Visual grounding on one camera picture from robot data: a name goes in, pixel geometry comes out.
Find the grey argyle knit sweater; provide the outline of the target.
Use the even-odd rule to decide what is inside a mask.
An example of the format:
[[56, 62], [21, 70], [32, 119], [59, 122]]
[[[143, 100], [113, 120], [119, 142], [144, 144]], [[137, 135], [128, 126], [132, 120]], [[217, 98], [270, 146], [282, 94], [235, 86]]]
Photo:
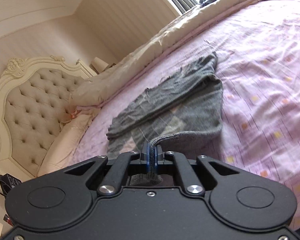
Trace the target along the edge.
[[213, 52], [191, 62], [159, 85], [145, 89], [112, 120], [108, 156], [141, 151], [149, 144], [149, 171], [133, 175], [133, 186], [163, 181], [153, 167], [157, 145], [165, 151], [194, 154], [221, 135], [223, 84], [215, 75], [217, 61]]

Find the cream pillow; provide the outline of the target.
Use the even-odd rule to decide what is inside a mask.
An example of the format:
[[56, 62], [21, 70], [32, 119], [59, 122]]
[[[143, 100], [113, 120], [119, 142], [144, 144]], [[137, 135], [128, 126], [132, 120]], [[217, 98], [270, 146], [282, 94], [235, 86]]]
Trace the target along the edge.
[[69, 166], [80, 140], [93, 121], [93, 116], [81, 114], [67, 123], [50, 146], [37, 177]]

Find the beige duvet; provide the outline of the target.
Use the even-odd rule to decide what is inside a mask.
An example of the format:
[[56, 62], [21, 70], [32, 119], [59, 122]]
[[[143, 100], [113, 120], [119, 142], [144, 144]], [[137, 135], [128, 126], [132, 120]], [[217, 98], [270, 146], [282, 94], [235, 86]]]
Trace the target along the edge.
[[217, 0], [205, 7], [193, 7], [118, 64], [83, 81], [70, 94], [70, 103], [75, 106], [101, 105], [147, 66], [156, 64], [161, 58], [182, 46], [192, 35], [258, 1], [262, 0]]

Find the cream tufted headboard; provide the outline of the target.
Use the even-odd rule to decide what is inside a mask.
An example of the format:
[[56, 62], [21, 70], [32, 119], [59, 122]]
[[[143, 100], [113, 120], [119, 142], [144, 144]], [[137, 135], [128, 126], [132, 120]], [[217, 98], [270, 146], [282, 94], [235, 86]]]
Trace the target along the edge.
[[34, 178], [71, 120], [70, 93], [96, 73], [62, 56], [11, 58], [0, 78], [0, 174]]

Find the beige bedside lamp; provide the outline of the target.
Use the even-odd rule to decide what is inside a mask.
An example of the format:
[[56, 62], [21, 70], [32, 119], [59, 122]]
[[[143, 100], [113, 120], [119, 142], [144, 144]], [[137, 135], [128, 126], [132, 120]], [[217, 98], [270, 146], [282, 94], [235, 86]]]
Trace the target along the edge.
[[108, 63], [106, 63], [105, 61], [103, 61], [102, 59], [95, 57], [91, 63], [90, 63], [93, 68], [95, 69], [95, 71], [97, 72], [97, 74], [102, 73], [103, 71], [105, 71], [107, 69], [107, 67], [109, 66]]

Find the pink patterned bed sheet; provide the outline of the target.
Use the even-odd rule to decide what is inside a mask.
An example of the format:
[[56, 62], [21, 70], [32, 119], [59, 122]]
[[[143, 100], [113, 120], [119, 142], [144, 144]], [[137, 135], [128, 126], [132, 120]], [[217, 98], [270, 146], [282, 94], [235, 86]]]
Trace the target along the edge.
[[300, 228], [300, 0], [265, 0], [232, 14], [147, 67], [102, 108], [71, 159], [106, 153], [111, 121], [145, 89], [215, 51], [221, 136], [191, 152], [279, 181], [297, 197]]

